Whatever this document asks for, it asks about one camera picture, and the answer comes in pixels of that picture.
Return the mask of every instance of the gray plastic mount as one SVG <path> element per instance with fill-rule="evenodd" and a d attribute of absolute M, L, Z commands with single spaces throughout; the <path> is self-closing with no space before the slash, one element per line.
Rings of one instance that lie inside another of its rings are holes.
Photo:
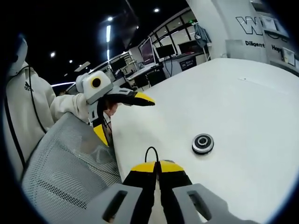
<path fill-rule="evenodd" d="M 201 184 L 174 188 L 173 192 L 183 214 L 185 224 L 203 223 L 199 212 L 205 217 L 206 224 L 257 224 L 241 220 L 228 211 L 228 204 Z"/>
<path fill-rule="evenodd" d="M 134 208 L 137 204 L 137 200 L 141 194 L 141 191 L 142 188 L 130 187 L 116 183 L 90 201 L 90 203 L 87 205 L 86 212 L 74 223 L 107 224 L 108 222 L 103 219 L 106 210 L 109 206 L 113 206 L 111 203 L 116 195 L 123 193 L 126 194 L 126 196 L 124 197 L 121 206 L 116 213 L 113 224 L 130 224 Z"/>

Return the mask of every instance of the yellow plastic part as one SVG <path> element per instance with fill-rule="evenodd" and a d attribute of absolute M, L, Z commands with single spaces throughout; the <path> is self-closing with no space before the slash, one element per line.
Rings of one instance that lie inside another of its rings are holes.
<path fill-rule="evenodd" d="M 145 100 L 147 100 L 149 102 L 155 103 L 155 101 L 152 98 L 150 98 L 149 96 L 145 95 L 143 92 L 137 92 L 137 94 L 135 95 L 135 98 L 141 98 L 141 99 L 145 99 Z"/>
<path fill-rule="evenodd" d="M 131 169 L 131 171 L 138 171 L 138 172 L 147 172 L 152 173 L 154 172 L 154 166 L 156 162 L 146 162 L 139 164 Z"/>
<path fill-rule="evenodd" d="M 160 161 L 160 164 L 162 173 L 184 171 L 184 169 L 181 166 L 172 162 L 162 160 Z"/>
<path fill-rule="evenodd" d="M 108 146 L 108 142 L 106 136 L 104 134 L 103 125 L 99 125 L 93 128 L 93 131 L 97 134 L 97 136 L 102 140 L 102 142 Z"/>

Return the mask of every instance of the white table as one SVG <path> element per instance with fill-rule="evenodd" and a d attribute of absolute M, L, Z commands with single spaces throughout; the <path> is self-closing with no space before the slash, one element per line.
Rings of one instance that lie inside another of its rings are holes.
<path fill-rule="evenodd" d="M 235 216 L 266 223 L 279 212 L 299 170 L 298 77 L 271 65 L 222 58 L 166 79 L 146 94 L 156 106 L 121 105 L 112 117 L 123 180 L 154 146 L 159 159 L 181 165 Z M 207 156 L 191 148 L 200 133 L 215 141 Z M 148 160 L 155 160 L 153 152 Z M 152 222 L 163 223 L 162 213 L 154 208 Z"/>

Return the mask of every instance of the computer monitor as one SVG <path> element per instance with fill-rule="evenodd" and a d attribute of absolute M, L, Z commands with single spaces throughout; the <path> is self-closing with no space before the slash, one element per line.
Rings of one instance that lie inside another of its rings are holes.
<path fill-rule="evenodd" d="M 110 65 L 111 65 L 112 70 L 114 72 L 116 72 L 118 69 L 125 67 L 127 65 L 127 63 L 124 58 L 120 58 L 117 61 L 112 62 Z"/>
<path fill-rule="evenodd" d="M 159 55 L 159 58 L 164 58 L 175 54 L 172 44 L 156 48 L 156 51 Z"/>
<path fill-rule="evenodd" d="M 196 41 L 188 41 L 186 43 L 179 44 L 178 46 L 182 54 L 190 52 L 203 53 L 202 48 L 197 44 Z"/>
<path fill-rule="evenodd" d="M 146 42 L 140 46 L 141 55 L 144 61 L 144 65 L 156 63 L 151 39 L 147 39 Z"/>

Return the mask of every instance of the white hoodie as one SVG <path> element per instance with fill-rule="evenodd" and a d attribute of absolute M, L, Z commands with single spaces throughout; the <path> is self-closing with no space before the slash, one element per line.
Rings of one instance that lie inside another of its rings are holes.
<path fill-rule="evenodd" d="M 66 112 L 71 112 L 84 122 L 88 122 L 86 98 L 82 93 L 76 96 L 64 95 L 56 97 L 50 84 L 40 78 L 32 68 L 30 68 L 30 74 L 37 114 L 46 131 Z M 24 68 L 19 75 L 11 78 L 7 84 L 6 94 L 14 131 L 24 159 L 27 162 L 37 143 L 45 135 L 34 112 L 29 88 L 28 67 Z M 19 180 L 23 172 L 23 165 L 10 132 L 5 110 L 3 125 L 8 156 L 14 167 L 15 175 Z"/>

